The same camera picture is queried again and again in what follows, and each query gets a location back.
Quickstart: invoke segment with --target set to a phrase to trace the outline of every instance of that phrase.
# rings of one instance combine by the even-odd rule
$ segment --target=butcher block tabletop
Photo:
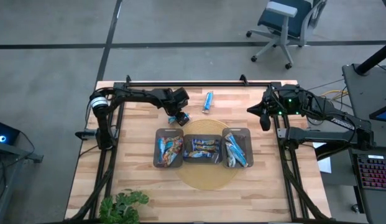
[[[297,83],[294,80],[275,82],[283,85]],[[113,84],[114,82],[98,82],[97,88],[113,87]],[[218,190],[194,189],[180,180],[175,170],[155,168],[153,154],[156,130],[183,127],[169,125],[162,108],[158,110],[149,103],[126,102],[111,194],[116,195],[124,189],[141,190],[147,194],[150,202],[138,207],[142,222],[290,221],[274,125],[272,124],[270,131],[262,131],[259,117],[246,111],[248,107],[261,101],[265,89],[266,87],[257,86],[185,87],[190,99],[183,111],[191,116],[190,122],[215,119],[231,128],[250,130],[254,165],[240,170],[230,183]],[[201,110],[209,91],[214,94],[212,107],[210,114],[203,114]],[[307,127],[306,118],[299,115],[289,116],[289,120],[291,126]],[[87,128],[97,128],[92,112]],[[95,145],[96,140],[84,141],[81,152]],[[313,148],[301,146],[296,154],[304,190],[316,206],[330,217]],[[100,150],[96,148],[79,158],[65,218],[76,214],[93,191],[99,156]],[[295,191],[293,193],[297,214],[301,217],[298,196]]]

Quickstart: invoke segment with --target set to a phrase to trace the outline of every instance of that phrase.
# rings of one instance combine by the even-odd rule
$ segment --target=green leaves
[[[147,204],[149,196],[140,191],[125,189],[129,195],[119,193],[116,195],[116,202],[113,197],[103,199],[100,205],[100,220],[104,224],[139,224],[139,213],[134,208],[140,204]]]

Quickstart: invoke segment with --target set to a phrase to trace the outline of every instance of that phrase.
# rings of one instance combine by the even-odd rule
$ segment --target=gray tray
[[[231,133],[234,136],[237,144],[245,153],[245,159],[247,160],[248,167],[254,165],[254,155],[252,153],[252,144],[250,141],[250,131],[247,128],[225,128],[222,133],[222,151],[223,151],[223,165],[228,169],[241,169],[244,168],[238,161],[236,161],[235,167],[229,167],[227,164],[227,149],[226,149],[226,137]]]
[[[219,164],[222,162],[222,136],[217,134],[186,134],[183,138],[183,153],[193,151],[193,139],[202,139],[202,140],[218,140],[219,141],[219,153],[212,155],[212,157],[207,158],[183,158],[185,162],[190,163],[200,163],[200,164]]]
[[[172,128],[160,128],[155,133],[155,148],[154,148],[154,158],[153,158],[153,165],[157,168],[177,168],[180,167],[183,163],[183,146],[180,149],[180,152],[176,156],[176,158],[173,160],[173,162],[168,166],[164,167],[163,164],[159,164],[159,157],[160,157],[160,148],[158,146],[158,139],[165,137],[176,137],[181,136],[183,137],[183,130],[182,129],[172,129]]]

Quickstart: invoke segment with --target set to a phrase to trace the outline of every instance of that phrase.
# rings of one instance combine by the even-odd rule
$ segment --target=office chair
[[[252,33],[259,34],[272,40],[250,59],[256,62],[257,57],[269,48],[280,46],[289,61],[286,69],[292,68],[293,60],[287,49],[287,44],[296,44],[303,47],[309,33],[317,26],[318,19],[327,3],[327,0],[270,0],[257,23],[266,26],[270,33],[251,29],[246,36]]]

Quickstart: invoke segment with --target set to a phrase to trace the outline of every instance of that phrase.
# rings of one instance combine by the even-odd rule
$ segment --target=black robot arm
[[[99,124],[96,132],[98,147],[102,150],[112,149],[115,146],[115,138],[108,122],[109,113],[113,112],[121,103],[126,101],[151,103],[159,108],[164,108],[168,116],[175,116],[180,126],[188,121],[188,117],[182,112],[189,99],[184,88],[172,91],[170,88],[153,89],[150,91],[135,90],[124,85],[114,88],[100,88],[90,96],[91,107]]]
[[[260,116],[264,131],[270,129],[270,116],[300,114],[316,120],[328,120],[347,129],[344,133],[303,130],[300,128],[279,129],[282,144],[289,149],[298,148],[304,142],[326,142],[316,150],[317,159],[328,157],[353,147],[369,150],[374,146],[374,133],[371,123],[336,109],[326,98],[316,96],[299,85],[269,87],[262,101],[248,112]]]

